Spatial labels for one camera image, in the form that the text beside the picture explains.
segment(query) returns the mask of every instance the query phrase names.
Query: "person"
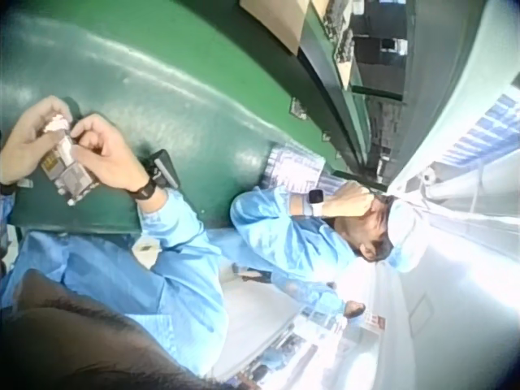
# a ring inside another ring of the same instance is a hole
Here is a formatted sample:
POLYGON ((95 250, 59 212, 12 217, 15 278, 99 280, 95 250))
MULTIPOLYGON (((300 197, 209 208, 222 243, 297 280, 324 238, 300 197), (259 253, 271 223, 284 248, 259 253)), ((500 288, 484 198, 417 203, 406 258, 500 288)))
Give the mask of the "person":
MULTIPOLYGON (((13 184, 63 136, 37 137, 56 114, 72 121, 56 97, 29 108, 0 151, 3 210, 13 184)), ((79 139, 73 156, 103 184, 140 194, 142 230, 162 252, 147 270, 125 237, 27 232, 0 282, 2 388, 230 388, 198 378, 228 329, 218 248, 180 193, 155 188, 101 116, 80 120, 71 136, 79 139)))
POLYGON ((284 369, 293 356, 296 354, 296 345, 288 343, 279 349, 274 347, 267 348, 260 357, 261 366, 266 366, 271 371, 284 369))
POLYGON ((357 257, 407 272, 427 247, 427 224, 412 206, 354 181, 328 199, 319 189, 257 187, 235 199, 230 216, 235 232, 211 233, 224 256, 292 279, 333 280, 357 257))
POLYGON ((365 312, 365 305, 356 301, 343 301, 336 293, 336 284, 327 282, 305 282, 298 279, 289 279, 284 274, 272 272, 269 279, 266 275, 258 277, 242 276, 244 281, 274 284, 280 291, 289 295, 295 301, 305 305, 307 313, 320 313, 326 316, 343 315, 347 319, 354 319, 365 312))

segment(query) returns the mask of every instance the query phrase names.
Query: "wrist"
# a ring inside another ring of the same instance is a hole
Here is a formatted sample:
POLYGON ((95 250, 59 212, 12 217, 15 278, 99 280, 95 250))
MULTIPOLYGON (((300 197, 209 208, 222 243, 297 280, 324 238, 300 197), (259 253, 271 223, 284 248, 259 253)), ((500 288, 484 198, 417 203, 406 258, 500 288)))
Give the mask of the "wrist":
POLYGON ((139 172, 137 172, 130 183, 125 188, 130 193, 135 193, 145 187, 150 181, 150 177, 145 171, 145 168, 142 168, 139 172))
POLYGON ((331 198, 325 198, 325 201, 323 202, 322 213, 323 217, 325 218, 335 218, 338 216, 334 210, 334 201, 331 198))
POLYGON ((144 214, 153 214, 161 210, 168 200, 168 192, 163 189, 156 187, 154 194, 150 199, 145 201, 136 201, 137 205, 144 214))

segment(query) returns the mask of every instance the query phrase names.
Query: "hair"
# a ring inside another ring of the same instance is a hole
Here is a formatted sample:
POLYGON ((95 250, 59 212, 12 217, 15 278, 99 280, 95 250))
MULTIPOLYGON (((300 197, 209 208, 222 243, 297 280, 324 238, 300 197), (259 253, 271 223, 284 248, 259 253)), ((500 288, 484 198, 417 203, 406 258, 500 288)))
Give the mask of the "hair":
POLYGON ((345 315, 347 319, 355 319, 356 317, 359 317, 361 314, 365 313, 366 306, 363 303, 363 307, 358 307, 355 311, 350 313, 349 315, 345 315))
POLYGON ((332 282, 327 282, 326 285, 329 287, 329 288, 332 288, 333 290, 336 290, 337 289, 337 284, 336 282, 332 281, 332 282))
MULTIPOLYGON (((390 210, 392 209, 392 204, 396 200, 394 196, 386 196, 386 195, 376 195, 376 197, 387 207, 387 212, 383 217, 383 223, 388 225, 388 219, 390 218, 390 210)), ((390 237, 388 236, 388 229, 383 234, 380 240, 373 240, 372 245, 375 249, 375 256, 370 262, 381 262, 390 256, 390 253, 393 250, 393 244, 390 241, 390 237)), ((363 257, 361 251, 359 249, 355 249, 354 253, 357 256, 363 257)))
POLYGON ((174 369, 172 372, 140 372, 136 370, 80 370, 67 375, 48 386, 40 383, 33 385, 23 378, 7 382, 6 390, 52 388, 53 390, 234 390, 230 384, 216 383, 198 378, 186 370, 174 369))
POLYGON ((269 372, 269 367, 267 367, 265 364, 258 366, 253 371, 253 381, 258 382, 259 380, 262 380, 267 375, 268 372, 269 372))

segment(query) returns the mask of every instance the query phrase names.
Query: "watch strap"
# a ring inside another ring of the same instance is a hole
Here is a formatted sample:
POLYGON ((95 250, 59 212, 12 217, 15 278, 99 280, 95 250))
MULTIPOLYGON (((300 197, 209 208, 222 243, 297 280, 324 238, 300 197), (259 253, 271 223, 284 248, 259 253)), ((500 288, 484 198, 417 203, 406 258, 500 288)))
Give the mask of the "watch strap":
POLYGON ((323 216, 323 203, 313 203, 310 205, 312 208, 312 216, 321 218, 323 216))
POLYGON ((139 188, 135 192, 133 192, 133 191, 127 191, 127 192, 136 201, 147 201, 154 195, 156 188, 157 188, 157 184, 150 177, 148 180, 148 183, 146 183, 144 187, 139 188))
POLYGON ((10 195, 12 195, 13 193, 16 192, 17 188, 18 188, 17 183, 9 184, 9 185, 4 185, 4 184, 0 183, 0 195, 3 195, 4 197, 9 197, 10 195))
POLYGON ((303 215, 305 217, 312 217, 312 206, 309 203, 307 197, 303 197, 303 215))

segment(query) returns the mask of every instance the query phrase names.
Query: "electronic component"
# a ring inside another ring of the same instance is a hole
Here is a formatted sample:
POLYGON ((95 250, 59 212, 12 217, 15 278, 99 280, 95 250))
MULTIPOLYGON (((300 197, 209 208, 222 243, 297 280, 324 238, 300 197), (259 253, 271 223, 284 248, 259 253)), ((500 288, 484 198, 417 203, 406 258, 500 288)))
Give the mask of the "electronic component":
POLYGON ((179 188, 179 178, 171 162, 170 155, 165 149, 161 149, 157 153, 152 154, 148 162, 144 165, 148 175, 159 188, 179 188))
POLYGON ((99 185, 96 178, 83 165, 72 158, 74 141, 71 138, 71 125, 62 115, 56 115, 43 129, 42 133, 63 130, 65 137, 41 160, 41 168, 54 183, 58 193, 67 199, 69 206, 78 201, 99 185))
POLYGON ((349 0, 331 0, 328 3, 325 16, 323 17, 323 27, 328 39, 338 42, 345 26, 345 9, 349 0))
POLYGON ((354 34, 349 28, 343 31, 343 35, 334 52, 334 59, 337 63, 348 63, 354 56, 354 34))
POLYGON ((289 109, 289 112, 291 113, 291 115, 294 115, 301 120, 307 120, 309 118, 309 116, 307 115, 306 108, 295 97, 291 99, 291 107, 289 109))

